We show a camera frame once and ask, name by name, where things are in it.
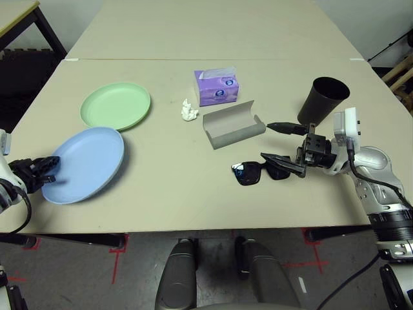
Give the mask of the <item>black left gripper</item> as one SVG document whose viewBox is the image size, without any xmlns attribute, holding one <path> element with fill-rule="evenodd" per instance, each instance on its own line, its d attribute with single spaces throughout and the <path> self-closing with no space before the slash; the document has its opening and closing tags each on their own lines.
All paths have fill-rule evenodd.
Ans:
<svg viewBox="0 0 413 310">
<path fill-rule="evenodd" d="M 33 194 L 38 191 L 42 184 L 55 182 L 55 176 L 44 175 L 40 177 L 39 172 L 49 172 L 60 163 L 59 156 L 49 156 L 31 160 L 15 160 L 9 163 L 12 172 L 18 176 L 26 186 L 27 193 Z"/>
</svg>

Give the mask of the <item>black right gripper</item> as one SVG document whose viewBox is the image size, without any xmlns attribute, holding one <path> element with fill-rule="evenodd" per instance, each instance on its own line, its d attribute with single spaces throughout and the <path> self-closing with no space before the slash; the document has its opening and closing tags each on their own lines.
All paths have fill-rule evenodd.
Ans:
<svg viewBox="0 0 413 310">
<path fill-rule="evenodd" d="M 336 160 L 336 155 L 332 153 L 332 145 L 325 136 L 315 133 L 316 125 L 310 123 L 305 126 L 289 122 L 274 122 L 267 124 L 267 128 L 282 134 L 305 135 L 305 139 L 300 147 L 297 148 L 296 162 L 288 157 L 277 154 L 261 153 L 261 157 L 272 166 L 295 174 L 304 178 L 307 173 L 306 166 L 330 168 Z"/>
</svg>

